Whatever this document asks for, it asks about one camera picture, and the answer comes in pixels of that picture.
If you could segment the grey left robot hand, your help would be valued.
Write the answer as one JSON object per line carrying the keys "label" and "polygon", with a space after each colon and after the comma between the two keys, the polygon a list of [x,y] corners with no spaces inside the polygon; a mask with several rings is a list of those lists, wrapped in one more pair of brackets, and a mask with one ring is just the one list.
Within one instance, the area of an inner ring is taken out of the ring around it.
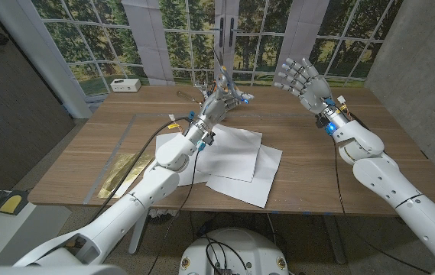
{"label": "grey left robot hand", "polygon": [[215,92],[203,103],[193,125],[203,132],[210,132],[226,117],[227,112],[240,104],[248,104],[253,98],[252,94],[239,90],[231,79],[221,76]]}

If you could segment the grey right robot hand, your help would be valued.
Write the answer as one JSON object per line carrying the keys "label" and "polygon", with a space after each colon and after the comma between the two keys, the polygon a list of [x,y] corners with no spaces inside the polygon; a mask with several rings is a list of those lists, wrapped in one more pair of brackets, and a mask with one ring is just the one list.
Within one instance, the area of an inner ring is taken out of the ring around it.
{"label": "grey right robot hand", "polygon": [[281,68],[284,71],[278,73],[280,82],[275,82],[275,87],[298,97],[304,108],[315,115],[327,107],[325,99],[332,95],[329,84],[307,58],[287,58]]}

